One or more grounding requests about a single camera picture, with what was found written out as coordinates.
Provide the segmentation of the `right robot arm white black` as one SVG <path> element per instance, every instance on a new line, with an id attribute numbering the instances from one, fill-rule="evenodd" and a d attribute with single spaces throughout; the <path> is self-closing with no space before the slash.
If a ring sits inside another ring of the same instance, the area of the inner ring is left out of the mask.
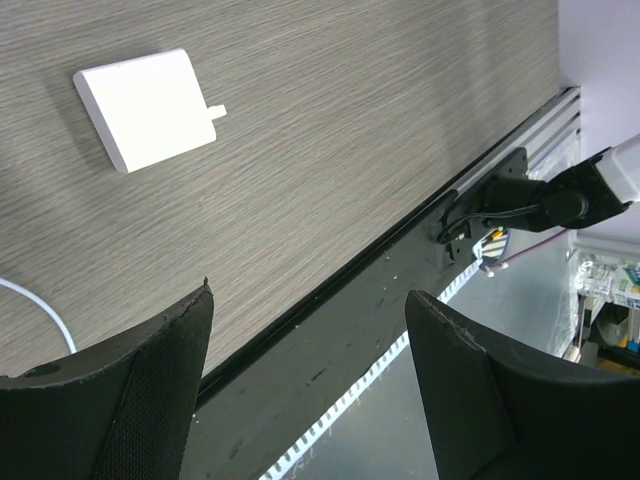
<path id="1" fill-rule="evenodd" d="M 639 137 L 608 147 L 548 181 L 498 177 L 486 185 L 480 218 L 530 232 L 580 230 L 639 201 Z"/>

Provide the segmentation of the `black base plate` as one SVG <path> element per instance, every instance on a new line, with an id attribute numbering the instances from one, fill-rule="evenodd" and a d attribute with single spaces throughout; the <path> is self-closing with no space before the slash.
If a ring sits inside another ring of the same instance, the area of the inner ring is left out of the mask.
<path id="1" fill-rule="evenodd" d="M 257 479 L 402 334 L 412 289 L 442 292 L 472 262 L 476 234 L 437 235 L 461 193 L 448 186 L 212 370 L 180 475 Z"/>

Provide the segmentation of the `white charger plug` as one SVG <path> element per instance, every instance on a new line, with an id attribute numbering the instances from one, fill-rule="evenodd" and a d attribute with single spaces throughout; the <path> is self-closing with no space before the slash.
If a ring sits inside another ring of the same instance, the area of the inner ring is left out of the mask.
<path id="1" fill-rule="evenodd" d="M 206 104 L 182 49 L 80 70 L 79 97 L 113 164 L 129 174 L 214 142 L 223 105 Z"/>

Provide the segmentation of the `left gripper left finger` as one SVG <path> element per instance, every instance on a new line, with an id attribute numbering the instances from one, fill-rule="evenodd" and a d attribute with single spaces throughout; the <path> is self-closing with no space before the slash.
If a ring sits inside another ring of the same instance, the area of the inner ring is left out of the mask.
<path id="1" fill-rule="evenodd" d="M 126 331 L 2 377 L 2 478 L 178 478 L 213 314 L 203 284 Z"/>

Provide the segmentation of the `aluminium frame rail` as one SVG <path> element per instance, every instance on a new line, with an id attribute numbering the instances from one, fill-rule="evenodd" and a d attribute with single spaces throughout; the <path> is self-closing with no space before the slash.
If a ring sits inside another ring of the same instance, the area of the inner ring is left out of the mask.
<path id="1" fill-rule="evenodd" d="M 517 148 L 526 150 L 527 163 L 522 173 L 528 176 L 532 168 L 580 126 L 581 88 L 565 88 L 461 173 L 451 188 L 465 192 Z"/>

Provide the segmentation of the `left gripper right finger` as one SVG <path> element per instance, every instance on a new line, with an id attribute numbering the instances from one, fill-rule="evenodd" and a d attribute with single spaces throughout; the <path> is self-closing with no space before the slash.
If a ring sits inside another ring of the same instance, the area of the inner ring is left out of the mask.
<path id="1" fill-rule="evenodd" d="M 638 478 L 637 377 L 532 348 L 423 291 L 405 319 L 440 478 Z"/>

